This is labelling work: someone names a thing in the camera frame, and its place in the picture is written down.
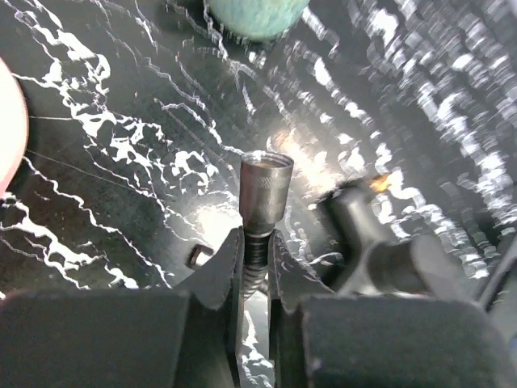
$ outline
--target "green bowl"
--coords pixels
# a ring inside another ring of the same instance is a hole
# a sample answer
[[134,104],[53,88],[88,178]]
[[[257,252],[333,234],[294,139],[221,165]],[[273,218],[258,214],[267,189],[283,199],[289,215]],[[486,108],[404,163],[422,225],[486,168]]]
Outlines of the green bowl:
[[250,40],[271,40],[301,17],[309,0],[208,0],[217,21]]

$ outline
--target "pink plate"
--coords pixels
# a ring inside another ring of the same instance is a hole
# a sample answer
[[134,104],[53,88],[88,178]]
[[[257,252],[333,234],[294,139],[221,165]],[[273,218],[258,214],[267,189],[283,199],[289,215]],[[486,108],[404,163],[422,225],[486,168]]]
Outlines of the pink plate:
[[22,91],[0,59],[0,196],[4,195],[22,160],[28,124]]

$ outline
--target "metallic socket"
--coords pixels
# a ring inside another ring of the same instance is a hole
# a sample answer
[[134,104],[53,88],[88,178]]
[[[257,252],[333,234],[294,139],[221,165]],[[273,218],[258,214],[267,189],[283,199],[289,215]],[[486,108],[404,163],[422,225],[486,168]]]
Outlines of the metallic socket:
[[245,232],[268,235],[284,217],[293,166],[291,158],[273,152],[242,155],[239,213]]

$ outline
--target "marble surface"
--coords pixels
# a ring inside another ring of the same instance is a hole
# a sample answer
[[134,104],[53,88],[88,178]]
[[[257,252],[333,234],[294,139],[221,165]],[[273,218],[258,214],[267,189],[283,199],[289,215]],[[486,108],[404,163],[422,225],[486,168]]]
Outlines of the marble surface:
[[[313,0],[277,41],[220,32],[198,0],[0,0],[0,56],[30,114],[0,209],[0,291],[172,287],[197,243],[239,224],[239,155],[296,162],[293,254],[343,260],[314,201],[392,172],[400,239],[434,233],[470,290],[517,219],[511,2]],[[271,387],[265,298],[243,377]]]

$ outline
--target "metal cylinder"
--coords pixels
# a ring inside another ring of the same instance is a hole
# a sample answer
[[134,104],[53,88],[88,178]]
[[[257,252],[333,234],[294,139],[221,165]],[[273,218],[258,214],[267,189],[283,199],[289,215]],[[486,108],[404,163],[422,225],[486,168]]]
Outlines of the metal cylinder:
[[239,213],[244,228],[242,289],[247,299],[267,274],[267,246],[284,217],[294,162],[288,156],[252,151],[241,158]]

